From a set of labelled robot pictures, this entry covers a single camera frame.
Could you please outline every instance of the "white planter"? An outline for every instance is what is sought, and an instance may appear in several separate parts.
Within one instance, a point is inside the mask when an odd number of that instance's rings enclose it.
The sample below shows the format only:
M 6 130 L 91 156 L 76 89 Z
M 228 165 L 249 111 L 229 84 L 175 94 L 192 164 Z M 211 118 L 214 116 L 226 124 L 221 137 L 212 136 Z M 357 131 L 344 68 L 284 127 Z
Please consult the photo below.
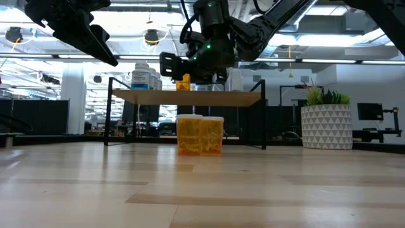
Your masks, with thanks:
M 321 104 L 301 108 L 302 143 L 305 148 L 352 149 L 349 104 Z

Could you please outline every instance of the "wooden shelf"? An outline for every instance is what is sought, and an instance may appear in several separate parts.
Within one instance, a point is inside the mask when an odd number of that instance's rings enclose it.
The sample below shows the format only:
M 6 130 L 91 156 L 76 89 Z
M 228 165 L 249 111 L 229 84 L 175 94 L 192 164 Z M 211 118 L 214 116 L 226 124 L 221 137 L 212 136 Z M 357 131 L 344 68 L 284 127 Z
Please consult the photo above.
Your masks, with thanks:
M 195 105 L 248 107 L 260 92 L 113 90 L 113 95 L 138 105 Z

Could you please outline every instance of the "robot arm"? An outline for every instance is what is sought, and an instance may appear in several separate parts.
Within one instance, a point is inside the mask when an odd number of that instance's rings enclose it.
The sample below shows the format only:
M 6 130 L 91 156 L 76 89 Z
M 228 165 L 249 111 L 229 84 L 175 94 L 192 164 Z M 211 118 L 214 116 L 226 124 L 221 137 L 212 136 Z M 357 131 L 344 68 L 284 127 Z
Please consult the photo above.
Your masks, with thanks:
M 25 14 L 43 27 L 41 21 L 47 20 L 54 30 L 53 36 L 105 63 L 118 64 L 106 45 L 109 34 L 98 25 L 89 25 L 94 19 L 90 12 L 109 6 L 109 0 L 26 1 Z M 219 80 L 226 80 L 226 67 L 233 67 L 237 60 L 255 60 L 280 27 L 308 1 L 279 0 L 264 15 L 249 23 L 229 15 L 227 0 L 196 1 L 194 15 L 180 36 L 180 42 L 188 45 L 188 59 L 161 53 L 161 75 L 181 80 L 183 74 L 189 73 L 192 79 L 209 80 L 216 73 Z M 366 11 L 405 54 L 405 0 L 343 1 Z M 200 23 L 201 33 L 187 31 L 193 20 Z

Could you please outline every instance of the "light wood floor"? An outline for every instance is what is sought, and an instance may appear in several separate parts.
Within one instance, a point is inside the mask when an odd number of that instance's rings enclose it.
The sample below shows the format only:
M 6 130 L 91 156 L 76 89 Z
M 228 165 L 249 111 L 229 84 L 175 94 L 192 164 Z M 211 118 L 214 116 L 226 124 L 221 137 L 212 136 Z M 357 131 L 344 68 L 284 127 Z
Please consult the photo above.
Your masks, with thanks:
M 100 142 L 0 149 L 0 227 L 405 227 L 405 156 Z

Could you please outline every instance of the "green plant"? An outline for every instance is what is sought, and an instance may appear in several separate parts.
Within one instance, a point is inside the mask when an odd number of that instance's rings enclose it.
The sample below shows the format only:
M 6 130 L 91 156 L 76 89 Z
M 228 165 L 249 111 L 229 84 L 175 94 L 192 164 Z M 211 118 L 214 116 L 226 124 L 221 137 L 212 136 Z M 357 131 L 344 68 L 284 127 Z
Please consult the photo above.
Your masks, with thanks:
M 328 90 L 325 92 L 324 88 L 318 87 L 316 82 L 312 81 L 312 86 L 308 86 L 304 82 L 304 86 L 307 90 L 307 105 L 331 105 L 331 104 L 350 104 L 350 97 L 346 94 L 341 94 L 337 91 Z

